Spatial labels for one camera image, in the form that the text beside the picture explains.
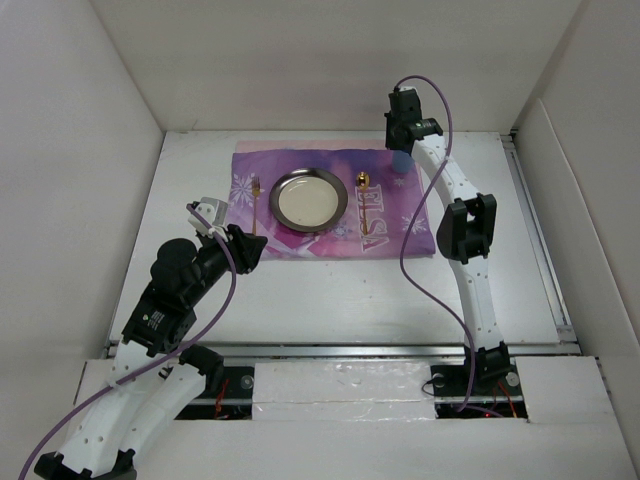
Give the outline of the blue plastic cup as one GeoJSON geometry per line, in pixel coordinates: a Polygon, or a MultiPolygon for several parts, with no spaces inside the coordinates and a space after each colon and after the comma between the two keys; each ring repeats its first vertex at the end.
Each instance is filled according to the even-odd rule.
{"type": "Polygon", "coordinates": [[[405,175],[414,166],[413,158],[402,150],[392,150],[392,169],[395,173],[405,175]]]}

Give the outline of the gold fork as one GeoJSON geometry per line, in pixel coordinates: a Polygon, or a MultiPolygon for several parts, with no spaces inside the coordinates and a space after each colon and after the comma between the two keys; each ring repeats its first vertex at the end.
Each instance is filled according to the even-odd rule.
{"type": "Polygon", "coordinates": [[[252,213],[252,234],[257,234],[257,212],[258,202],[261,195],[261,183],[258,176],[254,176],[251,181],[251,192],[253,195],[253,213],[252,213]]]}

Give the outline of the gold spoon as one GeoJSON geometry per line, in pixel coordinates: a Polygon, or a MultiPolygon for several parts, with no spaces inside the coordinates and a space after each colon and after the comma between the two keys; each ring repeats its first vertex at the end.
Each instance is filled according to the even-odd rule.
{"type": "Polygon", "coordinates": [[[360,196],[361,196],[361,200],[362,200],[362,206],[361,206],[361,213],[362,213],[362,233],[364,236],[368,235],[368,222],[367,222],[367,210],[366,210],[366,193],[367,190],[369,188],[370,185],[370,177],[369,174],[367,172],[361,171],[358,173],[357,177],[356,177],[356,186],[358,187],[360,196]]]}

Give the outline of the steel plate with cream centre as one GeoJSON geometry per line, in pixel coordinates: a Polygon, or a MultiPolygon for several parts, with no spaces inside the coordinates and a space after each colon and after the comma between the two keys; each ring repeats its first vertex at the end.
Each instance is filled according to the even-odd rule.
{"type": "Polygon", "coordinates": [[[269,209],[283,226],[299,233],[333,227],[348,205],[344,183],[320,168],[301,168],[280,177],[269,194],[269,209]]]}

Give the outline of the purple pink Elsa placemat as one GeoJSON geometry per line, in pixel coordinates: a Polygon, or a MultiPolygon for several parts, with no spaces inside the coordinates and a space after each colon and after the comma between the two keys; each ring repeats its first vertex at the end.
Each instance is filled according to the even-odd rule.
{"type": "Polygon", "coordinates": [[[231,163],[231,189],[226,221],[252,233],[251,181],[260,178],[257,234],[268,239],[265,259],[397,258],[430,256],[436,245],[423,201],[422,170],[414,163],[405,175],[392,169],[392,150],[380,142],[356,142],[331,149],[325,142],[303,142],[286,148],[280,142],[240,142],[231,163]],[[301,168],[320,168],[336,175],[349,200],[343,217],[318,233],[299,233],[281,225],[269,209],[269,194],[283,175],[301,168]],[[366,193],[368,235],[362,233],[359,172],[369,174],[366,193]]]}

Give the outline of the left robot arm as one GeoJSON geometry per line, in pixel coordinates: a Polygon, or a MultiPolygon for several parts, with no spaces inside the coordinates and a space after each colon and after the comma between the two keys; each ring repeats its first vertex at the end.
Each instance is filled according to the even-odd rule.
{"type": "Polygon", "coordinates": [[[104,386],[60,421],[65,426],[85,415],[72,436],[50,453],[37,446],[26,470],[43,479],[133,479],[137,462],[176,415],[222,388],[222,355],[200,345],[198,336],[185,336],[198,302],[224,274],[252,272],[267,239],[233,224],[199,239],[199,245],[172,239],[159,248],[104,386]]]}

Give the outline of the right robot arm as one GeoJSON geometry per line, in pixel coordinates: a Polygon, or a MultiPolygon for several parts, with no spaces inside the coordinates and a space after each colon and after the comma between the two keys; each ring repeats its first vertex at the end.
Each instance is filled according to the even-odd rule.
{"type": "Polygon", "coordinates": [[[436,154],[429,147],[426,138],[441,135],[443,130],[435,120],[423,117],[415,88],[397,84],[389,100],[385,146],[411,156],[430,179],[424,195],[436,191],[444,207],[436,244],[454,273],[463,311],[454,318],[465,335],[462,381],[466,392],[461,404],[465,406],[473,393],[486,393],[511,369],[489,284],[488,256],[494,238],[497,200],[491,194],[481,193],[453,159],[452,127],[448,128],[443,154],[436,154]]]}

